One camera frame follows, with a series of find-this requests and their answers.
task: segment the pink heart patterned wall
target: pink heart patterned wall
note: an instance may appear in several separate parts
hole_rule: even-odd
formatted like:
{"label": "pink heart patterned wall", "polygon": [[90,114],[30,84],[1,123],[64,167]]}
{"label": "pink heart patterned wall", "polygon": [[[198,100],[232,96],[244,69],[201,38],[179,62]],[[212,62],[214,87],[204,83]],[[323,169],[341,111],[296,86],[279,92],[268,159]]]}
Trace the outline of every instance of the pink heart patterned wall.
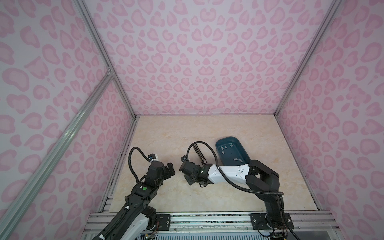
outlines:
{"label": "pink heart patterned wall", "polygon": [[0,217],[106,73],[70,0],[0,5]]}
{"label": "pink heart patterned wall", "polygon": [[131,121],[110,83],[10,239],[79,239],[101,202]]}
{"label": "pink heart patterned wall", "polygon": [[346,240],[384,239],[384,1],[346,1],[278,121]]}
{"label": "pink heart patterned wall", "polygon": [[136,114],[273,113],[330,0],[87,0]]}

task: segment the blue tray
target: blue tray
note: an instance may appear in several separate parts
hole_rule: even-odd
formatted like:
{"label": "blue tray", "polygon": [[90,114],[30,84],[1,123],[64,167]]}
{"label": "blue tray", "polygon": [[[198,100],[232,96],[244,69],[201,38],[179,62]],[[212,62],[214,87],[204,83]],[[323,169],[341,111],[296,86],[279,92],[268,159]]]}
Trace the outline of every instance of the blue tray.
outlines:
{"label": "blue tray", "polygon": [[249,164],[251,159],[235,137],[225,137],[216,142],[216,149],[224,166]]}

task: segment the beige tabletop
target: beige tabletop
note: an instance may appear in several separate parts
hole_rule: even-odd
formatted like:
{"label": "beige tabletop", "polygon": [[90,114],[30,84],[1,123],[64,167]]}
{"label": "beige tabletop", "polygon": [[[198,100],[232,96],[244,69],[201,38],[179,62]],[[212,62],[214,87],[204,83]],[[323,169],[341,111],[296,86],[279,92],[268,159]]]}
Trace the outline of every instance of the beige tabletop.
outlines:
{"label": "beige tabletop", "polygon": [[[137,146],[145,155],[156,153],[164,164],[172,162],[176,171],[175,176],[164,181],[149,205],[158,212],[265,210],[264,202],[253,194],[237,190],[228,183],[205,188],[197,183],[190,186],[179,171],[180,158],[191,143],[204,141],[216,150],[216,141],[228,136],[239,139],[251,159],[261,161],[280,175],[286,210],[317,210],[273,115],[140,117],[130,148]],[[214,164],[209,149],[202,144],[199,147],[208,163]],[[193,149],[189,159],[201,165]],[[146,174],[148,166],[149,162],[134,151],[132,167],[139,178]],[[124,196],[129,195],[135,184],[126,159],[110,212],[120,210]]]}

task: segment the black mounting plate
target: black mounting plate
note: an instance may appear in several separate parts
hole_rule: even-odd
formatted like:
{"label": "black mounting plate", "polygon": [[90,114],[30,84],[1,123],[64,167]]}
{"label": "black mounting plate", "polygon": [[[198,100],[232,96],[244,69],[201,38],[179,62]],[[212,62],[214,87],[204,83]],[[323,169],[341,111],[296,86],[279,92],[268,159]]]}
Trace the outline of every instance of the black mounting plate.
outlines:
{"label": "black mounting plate", "polygon": [[[266,214],[250,214],[253,230],[271,230],[271,228],[266,224],[265,215]],[[289,215],[289,213],[285,213],[285,218],[287,219],[288,225],[294,229],[295,227],[293,226],[291,215]]]}
{"label": "black mounting plate", "polygon": [[156,221],[159,222],[158,231],[169,231],[170,214],[157,214]]}

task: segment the pink wallpaper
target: pink wallpaper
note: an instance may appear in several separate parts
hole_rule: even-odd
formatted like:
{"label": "pink wallpaper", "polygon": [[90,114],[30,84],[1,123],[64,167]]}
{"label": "pink wallpaper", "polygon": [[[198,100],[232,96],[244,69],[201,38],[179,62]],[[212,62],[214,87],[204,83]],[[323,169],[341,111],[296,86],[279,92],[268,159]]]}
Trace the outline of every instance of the pink wallpaper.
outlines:
{"label": "pink wallpaper", "polygon": [[346,1],[278,118],[346,240],[384,239],[383,12]]}
{"label": "pink wallpaper", "polygon": [[11,239],[77,239],[100,204],[130,123],[110,83]]}
{"label": "pink wallpaper", "polygon": [[70,0],[0,5],[0,217],[105,75]]}
{"label": "pink wallpaper", "polygon": [[273,113],[331,0],[87,0],[136,114]]}

